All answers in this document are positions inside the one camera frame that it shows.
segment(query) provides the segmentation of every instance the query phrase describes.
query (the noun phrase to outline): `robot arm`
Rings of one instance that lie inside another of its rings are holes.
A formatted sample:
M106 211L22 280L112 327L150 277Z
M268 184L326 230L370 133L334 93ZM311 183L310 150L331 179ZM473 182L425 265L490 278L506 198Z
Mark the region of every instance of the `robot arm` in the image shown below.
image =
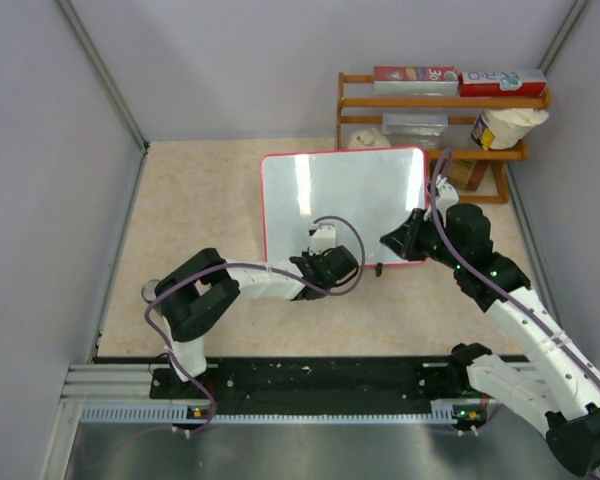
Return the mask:
M546 438L567 470L585 475L600 466L600 388L581 365L599 381L600 371L549 315L518 266L493 251L490 222L482 210L457 204L458 196L444 178L437 179L436 190L438 211L451 244L480 273L541 318L547 329L458 263L442 241L431 209L414 210L380 242L406 260L431 258L452 268L460 289L515 338L544 379L538 383L480 344L458 345L449 357L456 369L454 377L459 379L458 390L473 389L502 402Z
M220 257L215 248L201 250L164 279L151 280L142 288L147 303L181 281L211 267L235 263ZM277 263L253 262L262 267L222 269L203 275L199 283L191 283L168 297L159 306L173 354L193 377L207 368L204 355L204 335L216 324L231 304L238 300L281 298L285 300L315 300L325 295L308 288L291 277L273 273L284 271L296 278L329 291L352 279L358 262L344 246L336 245L333 225L312 225L309 247L300 256ZM174 367L178 377L187 376Z

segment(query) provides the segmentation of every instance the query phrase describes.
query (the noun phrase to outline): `beige tabletop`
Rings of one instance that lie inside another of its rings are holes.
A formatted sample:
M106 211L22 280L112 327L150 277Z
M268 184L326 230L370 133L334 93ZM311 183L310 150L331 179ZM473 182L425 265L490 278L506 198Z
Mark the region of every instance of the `beige tabletop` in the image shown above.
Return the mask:
M110 299L99 356L164 351L144 322L142 285L200 249L264 259L260 160L269 153L328 150L332 138L153 142ZM491 193L493 179L481 190ZM509 205L482 205L495 249L530 269ZM206 335L209 356L446 354L459 342L519 353L511 336L462 294L442 265L365 272L358 288L312 302L237 301Z

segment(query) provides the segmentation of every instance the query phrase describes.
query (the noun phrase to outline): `whiteboard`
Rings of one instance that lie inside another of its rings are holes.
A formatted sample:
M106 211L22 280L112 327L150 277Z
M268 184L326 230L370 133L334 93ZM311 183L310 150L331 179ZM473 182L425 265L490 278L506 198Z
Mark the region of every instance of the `whiteboard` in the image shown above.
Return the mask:
M417 147L265 156L261 180L266 260L300 255L309 246L313 219L338 215L360 233L367 251L365 265L414 263L380 246L379 240L411 210L425 207L426 171L426 153ZM338 245L360 258L355 236L346 225L333 223Z

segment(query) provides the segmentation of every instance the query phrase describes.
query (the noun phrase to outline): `gray floor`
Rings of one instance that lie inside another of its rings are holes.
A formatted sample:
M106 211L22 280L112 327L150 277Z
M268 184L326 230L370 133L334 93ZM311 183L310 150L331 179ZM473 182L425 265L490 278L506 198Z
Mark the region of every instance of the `gray floor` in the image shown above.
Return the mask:
M82 425L88 463L147 426ZM448 427L436 427L449 431ZM73 460L67 480L87 479L572 479L544 440L508 411L478 438L424 426L218 425L189 441L149 433L86 468Z

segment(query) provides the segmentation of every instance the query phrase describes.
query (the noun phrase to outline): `wooden rack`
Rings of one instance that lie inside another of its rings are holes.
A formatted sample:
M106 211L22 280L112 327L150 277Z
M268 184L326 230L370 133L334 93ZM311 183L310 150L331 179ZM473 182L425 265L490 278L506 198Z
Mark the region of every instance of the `wooden rack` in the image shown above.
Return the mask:
M373 75L338 76L338 111L336 123L336 149L342 150L343 124L382 124L381 115L343 115L344 108L537 108L546 109L551 103L551 92L545 88L540 97L345 97L345 84L373 83ZM450 116L449 125L472 125L474 116ZM431 161L440 158L442 150L427 150ZM523 138L513 148L506 150L455 150L453 158L489 162L493 170L497 195L460 195L460 201L472 203L507 203L510 198L506 163L527 158L529 147Z

